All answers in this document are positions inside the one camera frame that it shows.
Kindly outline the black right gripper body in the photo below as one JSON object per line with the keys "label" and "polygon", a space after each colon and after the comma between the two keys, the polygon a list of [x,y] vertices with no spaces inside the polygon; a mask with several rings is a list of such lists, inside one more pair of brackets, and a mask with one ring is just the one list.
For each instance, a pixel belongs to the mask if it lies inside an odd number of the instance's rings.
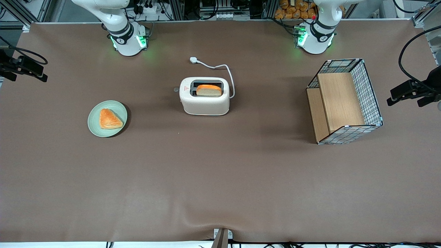
{"label": "black right gripper body", "polygon": [[17,75],[21,73],[19,67],[21,56],[13,58],[1,49],[0,50],[0,75],[7,80],[16,81]]}

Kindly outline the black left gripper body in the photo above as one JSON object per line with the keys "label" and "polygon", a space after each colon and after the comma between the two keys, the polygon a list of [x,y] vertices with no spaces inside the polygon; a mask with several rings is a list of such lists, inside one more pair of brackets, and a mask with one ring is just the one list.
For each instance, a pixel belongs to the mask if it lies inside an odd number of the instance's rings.
{"label": "black left gripper body", "polygon": [[425,84],[431,88],[433,101],[440,101],[441,92],[441,66],[430,71]]}

